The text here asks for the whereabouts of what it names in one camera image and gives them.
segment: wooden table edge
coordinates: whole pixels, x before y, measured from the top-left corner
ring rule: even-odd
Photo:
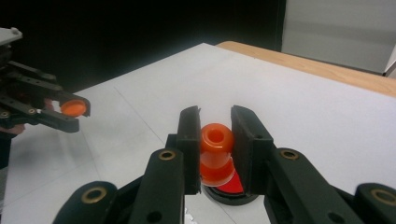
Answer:
[[[396,97],[396,79],[380,77],[328,63],[321,63],[297,56],[261,49],[233,41],[225,41],[217,45],[222,49],[238,52],[256,59],[286,66],[312,75],[340,81],[369,91],[379,92]]]

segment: white table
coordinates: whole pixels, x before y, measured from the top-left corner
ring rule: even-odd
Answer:
[[[396,98],[202,44],[77,92],[92,103],[80,132],[28,126],[12,143],[4,224],[51,223],[80,186],[118,188],[141,176],[149,155],[198,105],[202,126],[231,127],[233,105],[252,109],[278,147],[301,151],[332,184],[396,188]],[[227,206],[186,197],[199,224],[269,223],[263,197]]]

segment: orange ring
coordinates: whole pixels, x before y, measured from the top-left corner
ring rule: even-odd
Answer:
[[[83,115],[85,111],[87,111],[87,106],[82,100],[71,100],[61,106],[61,112],[64,115],[74,118]]]
[[[218,169],[224,166],[233,151],[233,133],[226,126],[211,123],[201,130],[201,163]]]
[[[229,128],[211,123],[201,130],[200,173],[204,185],[216,187],[230,181],[235,172],[232,151],[233,133]]]

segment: metal bolt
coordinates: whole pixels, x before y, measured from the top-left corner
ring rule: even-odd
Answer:
[[[8,117],[9,113],[7,111],[1,113],[1,117]]]
[[[94,187],[85,191],[81,200],[84,203],[97,203],[101,201],[107,195],[107,190],[103,187]]]
[[[160,153],[159,157],[162,161],[170,161],[176,156],[176,153],[171,150],[165,150]]]
[[[291,160],[291,161],[295,161],[299,158],[299,155],[296,152],[294,152],[292,150],[287,150],[287,149],[281,150],[280,155],[283,158]]]
[[[396,206],[396,195],[384,189],[372,189],[371,194],[373,197],[384,204]]]

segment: black background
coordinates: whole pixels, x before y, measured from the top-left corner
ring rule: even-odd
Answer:
[[[280,50],[286,0],[8,1],[0,27],[16,27],[12,60],[79,91],[200,43],[237,41]]]

